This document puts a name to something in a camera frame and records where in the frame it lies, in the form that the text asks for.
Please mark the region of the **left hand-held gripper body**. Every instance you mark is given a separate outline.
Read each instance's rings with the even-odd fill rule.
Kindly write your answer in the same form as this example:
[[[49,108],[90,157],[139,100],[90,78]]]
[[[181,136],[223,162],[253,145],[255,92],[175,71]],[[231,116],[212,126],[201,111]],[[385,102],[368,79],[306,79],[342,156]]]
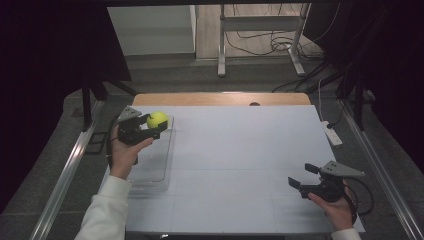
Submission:
[[[142,112],[130,106],[126,106],[117,118],[118,140],[126,145],[137,145],[145,139],[153,138],[153,129],[143,129],[138,125],[136,118],[142,116]]]

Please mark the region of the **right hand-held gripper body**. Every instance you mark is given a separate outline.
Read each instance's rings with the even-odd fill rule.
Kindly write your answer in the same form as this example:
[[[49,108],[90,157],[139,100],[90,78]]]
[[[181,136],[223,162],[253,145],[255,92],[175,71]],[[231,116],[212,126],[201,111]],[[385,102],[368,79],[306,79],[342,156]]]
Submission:
[[[344,193],[344,178],[363,177],[365,175],[362,171],[336,161],[329,161],[319,168],[321,182],[318,185],[301,185],[299,192],[303,198],[307,198],[309,193],[314,193],[326,202],[336,202]]]

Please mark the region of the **yellow-green tennis ball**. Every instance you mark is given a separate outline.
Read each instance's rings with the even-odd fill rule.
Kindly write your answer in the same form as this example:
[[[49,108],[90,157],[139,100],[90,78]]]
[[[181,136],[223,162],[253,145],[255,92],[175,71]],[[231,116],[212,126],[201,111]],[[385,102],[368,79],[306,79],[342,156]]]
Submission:
[[[168,120],[169,117],[166,113],[155,111],[147,117],[146,124],[149,129],[157,128],[162,123],[165,124],[165,127],[168,127]]]

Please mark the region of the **clear plastic container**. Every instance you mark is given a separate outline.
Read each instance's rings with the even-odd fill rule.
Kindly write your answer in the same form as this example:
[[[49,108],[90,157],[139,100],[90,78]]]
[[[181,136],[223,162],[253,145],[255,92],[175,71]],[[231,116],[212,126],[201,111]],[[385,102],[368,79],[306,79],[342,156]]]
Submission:
[[[138,163],[128,177],[132,184],[131,196],[165,192],[169,187],[175,129],[174,118],[168,117],[168,129],[138,154]],[[147,124],[143,124],[142,128],[148,129]]]

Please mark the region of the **person's right hand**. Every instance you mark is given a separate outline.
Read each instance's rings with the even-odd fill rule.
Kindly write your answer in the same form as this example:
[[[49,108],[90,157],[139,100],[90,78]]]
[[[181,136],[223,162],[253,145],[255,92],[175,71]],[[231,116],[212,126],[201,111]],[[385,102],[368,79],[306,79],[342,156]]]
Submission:
[[[324,210],[334,231],[353,228],[351,208],[344,198],[333,203],[326,202],[314,193],[309,193],[308,198]]]

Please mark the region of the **person's left hand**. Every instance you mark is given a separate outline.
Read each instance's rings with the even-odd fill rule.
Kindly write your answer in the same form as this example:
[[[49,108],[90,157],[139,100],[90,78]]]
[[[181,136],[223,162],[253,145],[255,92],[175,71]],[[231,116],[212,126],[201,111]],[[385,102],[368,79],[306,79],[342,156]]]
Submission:
[[[120,142],[117,138],[118,127],[115,126],[111,131],[110,146],[111,146],[111,157],[112,166],[110,175],[126,180],[131,172],[131,169],[138,157],[138,153],[150,146],[153,142],[153,138],[148,138],[138,143],[137,145],[130,146]]]

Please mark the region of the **white power strip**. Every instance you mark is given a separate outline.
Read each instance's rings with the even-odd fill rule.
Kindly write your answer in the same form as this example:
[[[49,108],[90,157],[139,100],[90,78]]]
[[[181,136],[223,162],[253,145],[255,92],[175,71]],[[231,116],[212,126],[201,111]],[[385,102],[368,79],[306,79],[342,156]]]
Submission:
[[[322,124],[323,131],[325,135],[327,136],[327,139],[329,140],[330,144],[332,146],[341,146],[343,142],[340,139],[340,137],[337,135],[335,130],[332,128],[329,128],[329,122],[322,121],[321,124]]]

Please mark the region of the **wooden table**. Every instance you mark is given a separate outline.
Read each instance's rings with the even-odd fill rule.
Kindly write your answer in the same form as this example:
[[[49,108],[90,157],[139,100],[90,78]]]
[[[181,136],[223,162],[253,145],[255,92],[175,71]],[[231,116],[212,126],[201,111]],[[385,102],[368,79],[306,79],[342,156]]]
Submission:
[[[310,105],[304,93],[145,93],[134,97],[134,106],[261,106]]]

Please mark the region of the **black metal stand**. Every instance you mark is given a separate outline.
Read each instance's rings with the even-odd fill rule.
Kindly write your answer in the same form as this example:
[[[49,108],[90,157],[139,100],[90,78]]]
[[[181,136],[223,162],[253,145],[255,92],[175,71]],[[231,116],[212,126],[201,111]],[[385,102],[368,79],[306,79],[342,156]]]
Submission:
[[[347,100],[351,92],[354,92],[353,119],[359,129],[363,131],[364,80],[361,75],[346,76],[339,84],[336,96],[338,99]]]
[[[126,85],[122,81],[115,81],[112,79],[107,79],[107,83],[123,90],[131,96],[136,96],[140,94],[140,91]],[[104,101],[108,97],[108,92],[104,83],[101,81],[90,80],[88,77],[82,79],[82,102],[83,102],[83,132],[86,132],[93,122],[93,114],[91,107],[91,93],[94,94],[95,98],[100,101]]]

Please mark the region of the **white board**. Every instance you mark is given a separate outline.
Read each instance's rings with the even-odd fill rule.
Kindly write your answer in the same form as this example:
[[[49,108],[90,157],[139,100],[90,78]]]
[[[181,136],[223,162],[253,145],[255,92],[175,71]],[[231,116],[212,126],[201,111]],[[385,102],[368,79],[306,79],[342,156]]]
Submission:
[[[329,233],[323,211],[290,187],[334,158],[312,105],[165,106],[174,119],[167,190],[129,198],[127,230],[144,234]]]

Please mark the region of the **white cabinet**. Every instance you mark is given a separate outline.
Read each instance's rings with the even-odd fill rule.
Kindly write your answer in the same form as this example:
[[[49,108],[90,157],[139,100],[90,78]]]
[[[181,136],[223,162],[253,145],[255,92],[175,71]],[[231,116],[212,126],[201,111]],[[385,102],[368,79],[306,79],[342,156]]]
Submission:
[[[108,13],[125,56],[195,52],[194,5],[109,7]]]

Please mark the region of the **black curtain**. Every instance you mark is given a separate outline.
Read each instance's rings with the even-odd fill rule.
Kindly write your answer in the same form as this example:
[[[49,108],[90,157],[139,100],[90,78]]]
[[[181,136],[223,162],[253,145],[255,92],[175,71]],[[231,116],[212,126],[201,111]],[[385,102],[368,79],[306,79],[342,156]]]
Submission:
[[[369,90],[373,112],[424,173],[424,0],[313,3],[304,35],[351,67],[336,96],[358,83]]]
[[[106,6],[87,0],[0,0],[0,214],[32,169],[64,99],[129,81]]]

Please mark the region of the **aluminium rail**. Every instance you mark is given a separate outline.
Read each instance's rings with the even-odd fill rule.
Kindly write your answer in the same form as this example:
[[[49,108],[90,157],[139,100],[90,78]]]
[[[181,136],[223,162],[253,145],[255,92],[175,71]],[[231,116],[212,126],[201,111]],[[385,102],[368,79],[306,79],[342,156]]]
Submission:
[[[339,104],[343,109],[344,117],[346,118],[359,145],[365,153],[366,159],[368,160],[371,169],[373,170],[380,186],[388,198],[388,201],[391,204],[395,215],[399,219],[409,240],[424,240],[424,230],[419,226],[412,210],[407,205],[404,197],[401,195],[400,191],[389,176],[386,168],[383,166],[383,162],[370,142],[367,134],[356,124],[352,107],[346,100],[339,100]]]
[[[81,159],[83,158],[88,143],[98,125],[101,112],[105,105],[104,101],[96,100],[91,110],[92,120],[84,131],[82,131],[64,165],[64,168],[53,188],[52,193],[36,223],[29,240],[46,240],[53,223],[57,217],[60,207],[65,199],[71,182],[75,176]]]

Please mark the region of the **grey metal desk frame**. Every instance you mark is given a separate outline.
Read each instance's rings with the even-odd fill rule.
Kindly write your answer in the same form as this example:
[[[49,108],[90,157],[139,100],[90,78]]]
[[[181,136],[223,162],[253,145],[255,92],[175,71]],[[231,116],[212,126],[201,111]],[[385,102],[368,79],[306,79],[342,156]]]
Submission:
[[[220,37],[218,53],[218,76],[224,77],[225,68],[225,33],[227,31],[288,31],[295,32],[291,44],[287,44],[287,52],[298,76],[306,72],[300,62],[298,45],[306,22],[310,4],[305,3],[298,16],[226,16],[224,6],[220,6]]]

